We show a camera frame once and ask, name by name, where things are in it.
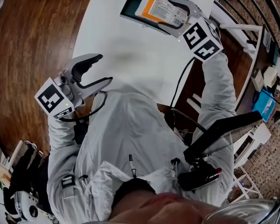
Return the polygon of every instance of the hardwood floor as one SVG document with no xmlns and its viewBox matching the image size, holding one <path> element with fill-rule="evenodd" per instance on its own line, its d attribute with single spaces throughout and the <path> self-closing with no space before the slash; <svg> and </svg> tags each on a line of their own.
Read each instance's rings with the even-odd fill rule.
<svg viewBox="0 0 280 224">
<path fill-rule="evenodd" d="M 90 0 L 5 0 L 0 10 L 0 143 L 49 152 L 47 116 L 34 95 L 71 59 Z"/>
</svg>

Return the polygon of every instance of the white protective suit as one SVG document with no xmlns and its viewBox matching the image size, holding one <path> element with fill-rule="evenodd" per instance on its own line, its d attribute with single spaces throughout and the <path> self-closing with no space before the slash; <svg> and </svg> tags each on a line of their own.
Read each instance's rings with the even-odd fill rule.
<svg viewBox="0 0 280 224">
<path fill-rule="evenodd" d="M 198 122 L 206 129 L 217 119 L 235 115 L 235 92 L 227 57 L 219 53 L 203 64 L 206 86 L 202 95 Z M 93 109 L 104 99 L 98 94 Z M 156 103 L 139 93 L 108 92 L 103 108 L 90 118 L 82 145 L 74 138 L 74 123 L 49 119 L 51 152 L 49 157 L 48 195 L 53 213 L 62 223 L 80 224 L 107 220 L 116 190 L 132 178 L 129 154 L 137 177 L 147 180 L 156 193 L 173 192 L 219 206 L 233 182 L 233 147 L 208 158 L 213 167 L 222 169 L 220 177 L 195 193 L 182 190 L 171 160 L 179 158 L 178 172 L 189 169 L 183 151 L 187 148 L 169 128 Z M 196 130 L 193 140 L 202 134 Z M 219 139 L 213 146 L 226 145 Z M 62 188 L 61 180 L 75 176 L 74 187 Z M 87 187 L 78 180 L 88 175 Z M 68 189 L 74 197 L 67 198 Z"/>
</svg>

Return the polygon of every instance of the barcode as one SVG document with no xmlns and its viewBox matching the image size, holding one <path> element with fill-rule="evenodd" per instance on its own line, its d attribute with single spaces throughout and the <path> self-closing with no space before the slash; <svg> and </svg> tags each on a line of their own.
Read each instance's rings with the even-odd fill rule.
<svg viewBox="0 0 280 224">
<path fill-rule="evenodd" d="M 178 20 L 177 18 L 174 18 L 173 23 L 175 23 L 177 26 L 181 24 L 181 21 Z"/>
</svg>

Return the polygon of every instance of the white table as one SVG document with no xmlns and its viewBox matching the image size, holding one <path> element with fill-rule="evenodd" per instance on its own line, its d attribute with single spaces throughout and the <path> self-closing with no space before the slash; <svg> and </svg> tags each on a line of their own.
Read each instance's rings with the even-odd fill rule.
<svg viewBox="0 0 280 224">
<path fill-rule="evenodd" d="M 214 0 L 191 0 L 206 16 Z M 126 0 L 91 0 L 78 36 L 73 57 L 99 53 L 104 57 L 84 74 L 87 84 L 103 77 L 113 77 L 107 90 L 130 87 L 170 105 L 178 79 L 192 54 L 184 39 L 164 35 L 151 28 L 120 17 Z M 181 80 L 176 103 L 191 69 Z"/>
</svg>

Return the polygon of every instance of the wooden floor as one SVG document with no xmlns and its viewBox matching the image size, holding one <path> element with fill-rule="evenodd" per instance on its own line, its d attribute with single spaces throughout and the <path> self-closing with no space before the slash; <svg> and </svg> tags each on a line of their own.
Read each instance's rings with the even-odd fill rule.
<svg viewBox="0 0 280 224">
<path fill-rule="evenodd" d="M 49 152 L 47 116 L 34 95 L 71 59 L 89 1 L 5 0 L 0 10 L 0 143 L 6 154 L 12 154 L 19 140 Z M 222 40 L 238 95 L 251 60 L 226 34 Z M 193 93 L 201 95 L 203 87 L 201 63 L 196 62 L 178 109 L 197 117 L 186 100 Z"/>
</svg>

